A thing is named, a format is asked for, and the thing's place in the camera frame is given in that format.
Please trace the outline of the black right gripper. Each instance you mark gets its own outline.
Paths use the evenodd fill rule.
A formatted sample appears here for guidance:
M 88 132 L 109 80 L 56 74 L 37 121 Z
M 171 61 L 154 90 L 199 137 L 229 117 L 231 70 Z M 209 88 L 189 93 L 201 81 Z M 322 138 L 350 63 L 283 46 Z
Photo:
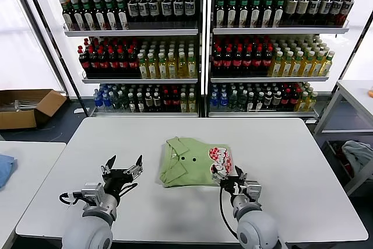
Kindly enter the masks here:
M 224 174 L 222 171 L 218 171 L 216 166 L 213 165 L 212 179 L 231 196 L 245 195 L 247 197 L 247 173 L 243 172 L 238 166 L 235 166 L 235 171 L 238 178 L 230 178 L 229 175 Z

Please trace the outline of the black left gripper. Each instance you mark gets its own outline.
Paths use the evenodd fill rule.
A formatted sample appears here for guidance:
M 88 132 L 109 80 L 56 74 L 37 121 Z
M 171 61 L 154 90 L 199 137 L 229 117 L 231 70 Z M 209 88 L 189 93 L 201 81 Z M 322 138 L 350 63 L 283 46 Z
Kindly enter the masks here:
M 123 196 L 130 190 L 138 186 L 133 182 L 143 172 L 142 155 L 139 156 L 136 163 L 130 168 L 112 169 L 116 155 L 107 160 L 105 165 L 101 165 L 102 177 L 104 180 L 104 191 L 112 196 Z

